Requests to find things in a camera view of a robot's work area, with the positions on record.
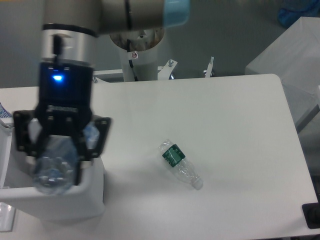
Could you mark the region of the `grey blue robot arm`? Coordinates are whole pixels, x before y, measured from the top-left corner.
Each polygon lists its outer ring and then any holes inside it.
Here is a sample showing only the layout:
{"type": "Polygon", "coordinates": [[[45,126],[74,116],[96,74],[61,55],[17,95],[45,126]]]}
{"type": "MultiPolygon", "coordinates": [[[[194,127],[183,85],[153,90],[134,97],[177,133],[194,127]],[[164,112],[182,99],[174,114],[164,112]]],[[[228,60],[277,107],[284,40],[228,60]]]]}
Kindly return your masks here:
{"type": "Polygon", "coordinates": [[[38,103],[13,113],[16,148],[35,158],[47,187],[79,183],[83,162],[104,149],[112,120],[91,110],[94,47],[100,35],[185,24],[188,0],[47,0],[38,103]]]}

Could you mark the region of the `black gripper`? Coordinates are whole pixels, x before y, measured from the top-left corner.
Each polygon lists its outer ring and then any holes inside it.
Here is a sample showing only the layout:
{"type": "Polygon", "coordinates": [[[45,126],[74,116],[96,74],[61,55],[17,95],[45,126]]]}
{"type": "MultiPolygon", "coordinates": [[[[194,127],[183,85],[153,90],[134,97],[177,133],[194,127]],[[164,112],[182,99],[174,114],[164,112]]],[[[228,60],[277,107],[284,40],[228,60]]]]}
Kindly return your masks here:
{"type": "Polygon", "coordinates": [[[36,159],[45,152],[49,135],[69,136],[72,129],[72,142],[77,152],[75,185],[81,182],[82,164],[91,166],[103,153],[112,125],[110,117],[92,116],[93,71],[90,66],[41,62],[35,110],[13,113],[16,149],[36,159]],[[32,142],[29,124],[36,118],[41,131],[32,142]]]}

